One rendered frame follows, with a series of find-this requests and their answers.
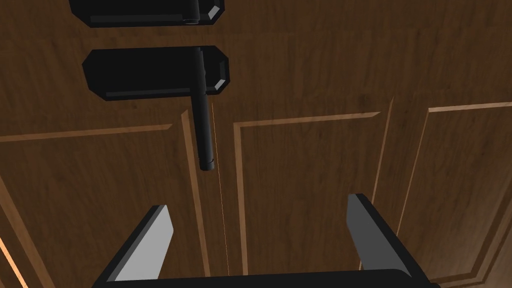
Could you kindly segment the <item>black door lock plate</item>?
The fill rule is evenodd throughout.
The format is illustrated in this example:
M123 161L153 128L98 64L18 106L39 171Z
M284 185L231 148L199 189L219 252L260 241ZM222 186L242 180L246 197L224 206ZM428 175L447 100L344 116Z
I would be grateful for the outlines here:
M71 12L90 28L213 25L225 0L68 0Z

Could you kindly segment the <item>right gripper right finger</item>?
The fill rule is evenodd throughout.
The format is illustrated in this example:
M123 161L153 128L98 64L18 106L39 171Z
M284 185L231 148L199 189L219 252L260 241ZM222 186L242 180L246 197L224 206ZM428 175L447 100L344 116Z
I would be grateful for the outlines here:
M422 278L423 270L364 194L349 194L346 224L365 270L399 270Z

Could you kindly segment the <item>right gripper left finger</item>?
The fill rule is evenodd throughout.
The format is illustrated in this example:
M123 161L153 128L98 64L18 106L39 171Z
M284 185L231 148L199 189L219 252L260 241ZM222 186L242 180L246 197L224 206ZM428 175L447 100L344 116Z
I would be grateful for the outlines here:
M99 276L100 282L156 280L174 227L166 205L153 205Z

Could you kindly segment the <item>brown wooden door leaf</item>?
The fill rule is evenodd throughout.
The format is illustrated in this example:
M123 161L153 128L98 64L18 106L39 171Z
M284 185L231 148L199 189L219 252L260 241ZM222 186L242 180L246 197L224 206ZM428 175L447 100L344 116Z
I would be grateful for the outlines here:
M94 49L215 45L215 168L189 98L105 101ZM0 0L5 288L91 288L153 205L161 278L357 270L349 194L441 288L512 288L512 0L225 0L213 25L89 28Z

